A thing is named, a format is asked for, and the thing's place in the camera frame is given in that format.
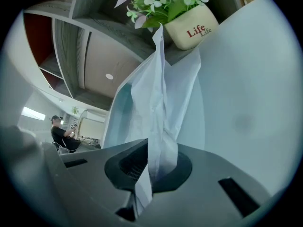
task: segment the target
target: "chair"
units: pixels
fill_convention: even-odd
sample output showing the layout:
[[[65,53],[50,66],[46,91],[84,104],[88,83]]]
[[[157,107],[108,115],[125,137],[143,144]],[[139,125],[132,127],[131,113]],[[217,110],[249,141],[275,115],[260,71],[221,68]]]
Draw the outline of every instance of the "chair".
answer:
[[[63,146],[61,146],[60,144],[58,144],[57,142],[53,141],[53,144],[56,146],[58,154],[62,155],[62,154],[68,154],[71,151]]]

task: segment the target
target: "wall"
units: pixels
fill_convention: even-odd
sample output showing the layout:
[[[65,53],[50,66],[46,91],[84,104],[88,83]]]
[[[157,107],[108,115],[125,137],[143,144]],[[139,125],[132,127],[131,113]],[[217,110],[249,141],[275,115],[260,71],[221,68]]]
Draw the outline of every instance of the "wall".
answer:
[[[59,117],[64,117],[64,111],[59,109],[55,104],[49,101],[41,93],[34,90],[30,98],[25,104],[25,107],[28,107],[32,110],[35,110],[39,113],[45,114],[45,120],[37,120],[21,115],[18,126],[22,129],[29,130],[33,132],[37,139],[41,142],[52,143],[53,138],[51,136],[51,117],[57,115]]]
[[[32,87],[13,66],[6,53],[0,56],[0,125],[17,125]]]

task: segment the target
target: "white tissue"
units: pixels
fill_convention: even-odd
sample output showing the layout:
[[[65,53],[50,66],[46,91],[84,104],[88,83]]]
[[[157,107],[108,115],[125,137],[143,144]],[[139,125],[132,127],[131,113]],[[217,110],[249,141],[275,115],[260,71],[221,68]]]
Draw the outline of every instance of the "white tissue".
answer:
[[[198,49],[173,67],[165,62],[162,25],[153,41],[156,51],[132,83],[134,106],[127,137],[127,141],[148,138],[148,170],[152,183],[177,165],[177,137],[201,65]]]

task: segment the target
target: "green leaf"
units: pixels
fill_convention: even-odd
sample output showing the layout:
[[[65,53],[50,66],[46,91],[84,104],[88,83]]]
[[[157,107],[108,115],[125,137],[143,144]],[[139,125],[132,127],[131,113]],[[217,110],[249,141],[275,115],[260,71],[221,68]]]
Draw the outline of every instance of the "green leaf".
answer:
[[[160,27],[160,24],[163,25],[167,23],[167,17],[162,15],[155,15],[152,17],[149,17],[145,23],[142,25],[142,28],[158,28]]]
[[[139,9],[141,10],[146,10],[149,8],[148,5],[145,5],[144,0],[134,0],[135,4],[138,6]]]
[[[169,6],[168,22],[172,21],[178,14],[187,11],[187,6],[183,0],[174,0]]]
[[[164,16],[168,16],[167,11],[165,11],[163,8],[159,7],[159,8],[155,8],[155,12],[156,14],[162,14]]]

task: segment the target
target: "cap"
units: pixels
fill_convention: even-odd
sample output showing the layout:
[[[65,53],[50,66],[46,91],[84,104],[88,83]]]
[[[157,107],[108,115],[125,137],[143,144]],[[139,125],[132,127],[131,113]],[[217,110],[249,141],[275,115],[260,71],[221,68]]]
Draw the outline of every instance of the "cap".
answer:
[[[55,120],[55,119],[60,119],[57,115],[54,115],[52,118],[51,118],[51,121],[52,121],[52,123],[53,123],[53,120]]]

